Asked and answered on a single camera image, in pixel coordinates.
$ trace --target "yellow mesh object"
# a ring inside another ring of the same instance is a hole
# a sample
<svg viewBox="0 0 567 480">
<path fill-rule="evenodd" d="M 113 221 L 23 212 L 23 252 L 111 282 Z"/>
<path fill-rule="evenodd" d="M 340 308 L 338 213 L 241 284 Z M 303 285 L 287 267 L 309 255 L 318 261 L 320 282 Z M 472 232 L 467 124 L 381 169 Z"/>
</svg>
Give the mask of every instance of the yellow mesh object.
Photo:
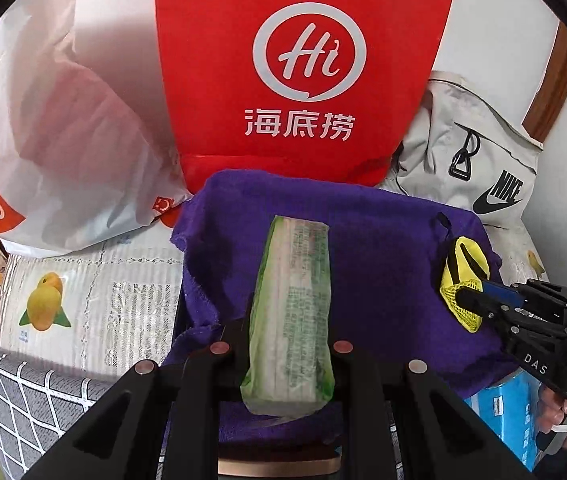
<svg viewBox="0 0 567 480">
<path fill-rule="evenodd" d="M 467 282 L 457 283 L 457 285 L 452 285 L 448 288 L 441 288 L 441 295 L 443 296 L 443 301 L 445 301 L 452 314 L 454 314 L 454 317 L 457 318 L 468 332 L 474 333 L 479 330 L 482 318 L 478 314 L 464 310 L 457 305 L 457 301 L 455 299 L 456 294 L 462 286 L 474 288 L 474 290 L 478 290 L 480 292 L 483 291 L 479 280 L 468 280 Z"/>
<path fill-rule="evenodd" d="M 468 310 L 464 310 L 458 306 L 456 299 L 457 291 L 462 286 L 467 286 L 480 292 L 483 291 L 481 277 L 477 276 L 472 270 L 466 254 L 469 255 L 470 258 L 474 260 L 474 263 L 485 272 L 485 278 L 490 278 L 490 268 L 481 247 L 479 247 L 479 244 L 476 243 L 476 241 L 462 236 L 455 240 L 454 252 L 451 251 L 451 254 L 449 254 L 448 259 L 446 260 L 446 266 L 443 269 L 443 276 L 441 277 L 441 287 L 439 288 L 439 291 L 441 292 L 443 301 L 445 301 L 446 305 L 448 305 L 448 308 L 452 314 L 454 314 L 454 317 L 457 318 L 468 332 L 474 333 L 479 330 L 479 327 L 481 326 L 481 316 L 478 316 L 473 312 L 468 312 Z M 453 264 L 456 269 L 455 278 L 451 275 L 451 258 L 454 258 Z"/>
</svg>

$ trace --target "white plastic bag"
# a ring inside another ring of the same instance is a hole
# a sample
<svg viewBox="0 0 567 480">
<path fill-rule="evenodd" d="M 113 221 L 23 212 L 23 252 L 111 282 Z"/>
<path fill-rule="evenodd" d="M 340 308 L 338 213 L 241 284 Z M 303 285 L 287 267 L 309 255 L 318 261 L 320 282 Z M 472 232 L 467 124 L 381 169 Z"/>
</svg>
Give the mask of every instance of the white plastic bag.
<svg viewBox="0 0 567 480">
<path fill-rule="evenodd" d="M 176 152 L 74 62 L 75 1 L 17 0 L 0 19 L 0 237 L 45 256 L 148 225 L 189 197 Z"/>
</svg>

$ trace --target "red tote bag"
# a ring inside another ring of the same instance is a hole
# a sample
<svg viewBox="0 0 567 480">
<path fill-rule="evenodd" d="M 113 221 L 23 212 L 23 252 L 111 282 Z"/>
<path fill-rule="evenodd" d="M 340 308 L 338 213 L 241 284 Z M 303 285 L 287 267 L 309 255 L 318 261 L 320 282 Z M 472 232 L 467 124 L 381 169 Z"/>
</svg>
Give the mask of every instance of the red tote bag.
<svg viewBox="0 0 567 480">
<path fill-rule="evenodd" d="M 225 168 L 375 186 L 452 0 L 156 0 L 188 188 Z"/>
</svg>

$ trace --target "wooden frame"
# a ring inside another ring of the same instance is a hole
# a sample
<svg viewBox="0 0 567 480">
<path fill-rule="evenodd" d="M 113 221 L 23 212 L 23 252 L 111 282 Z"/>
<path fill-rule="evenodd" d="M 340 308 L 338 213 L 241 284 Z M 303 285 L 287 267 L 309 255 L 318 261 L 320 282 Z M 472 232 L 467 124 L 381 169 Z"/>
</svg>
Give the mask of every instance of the wooden frame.
<svg viewBox="0 0 567 480">
<path fill-rule="evenodd" d="M 567 98 L 567 27 L 559 22 L 546 74 L 523 127 L 533 139 L 544 142 Z"/>
</svg>

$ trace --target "nike logo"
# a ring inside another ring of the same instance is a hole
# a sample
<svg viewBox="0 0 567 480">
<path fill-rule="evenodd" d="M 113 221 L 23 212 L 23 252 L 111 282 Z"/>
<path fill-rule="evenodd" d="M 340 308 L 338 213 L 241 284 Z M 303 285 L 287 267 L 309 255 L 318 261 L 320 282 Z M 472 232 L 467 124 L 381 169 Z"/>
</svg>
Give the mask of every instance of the nike logo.
<svg viewBox="0 0 567 480">
<path fill-rule="evenodd" d="M 484 215 L 518 204 L 521 200 L 515 200 L 515 197 L 521 191 L 521 186 L 523 186 L 521 180 L 516 178 L 512 173 L 503 170 L 497 183 L 489 187 L 486 192 L 482 193 L 481 196 L 475 200 L 472 205 L 472 210 L 478 215 Z M 489 196 L 494 196 L 501 202 L 488 202 L 487 198 Z"/>
</svg>

